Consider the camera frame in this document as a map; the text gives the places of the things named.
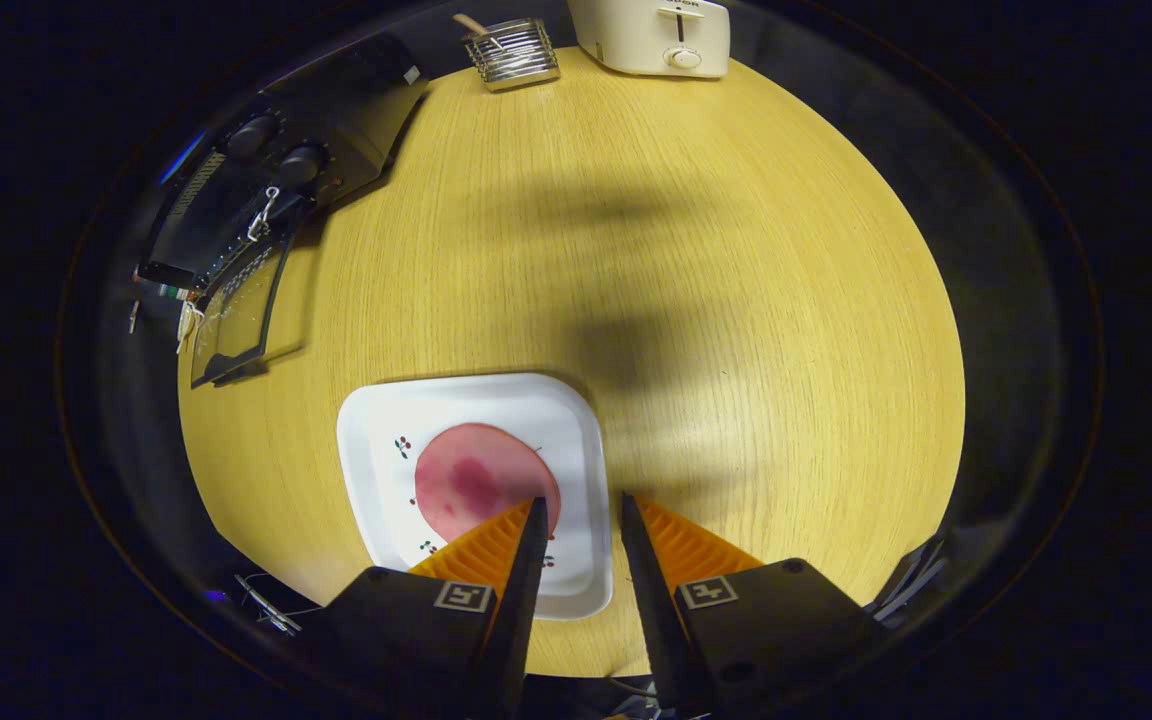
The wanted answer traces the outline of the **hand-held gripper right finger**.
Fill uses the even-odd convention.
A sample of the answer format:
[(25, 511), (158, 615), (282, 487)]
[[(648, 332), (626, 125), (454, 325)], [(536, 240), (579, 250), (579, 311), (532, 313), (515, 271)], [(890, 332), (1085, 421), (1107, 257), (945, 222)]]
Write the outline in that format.
[(882, 626), (804, 559), (763, 562), (626, 495), (637, 614), (659, 702), (679, 717), (780, 717), (850, 675)]

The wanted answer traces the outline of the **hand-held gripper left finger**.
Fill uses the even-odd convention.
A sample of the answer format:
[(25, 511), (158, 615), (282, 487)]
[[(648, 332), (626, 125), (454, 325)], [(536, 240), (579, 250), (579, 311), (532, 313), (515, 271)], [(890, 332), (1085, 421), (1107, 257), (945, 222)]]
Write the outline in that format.
[(321, 612), (325, 675), (387, 719), (511, 719), (548, 541), (536, 497), (410, 570), (367, 569)]

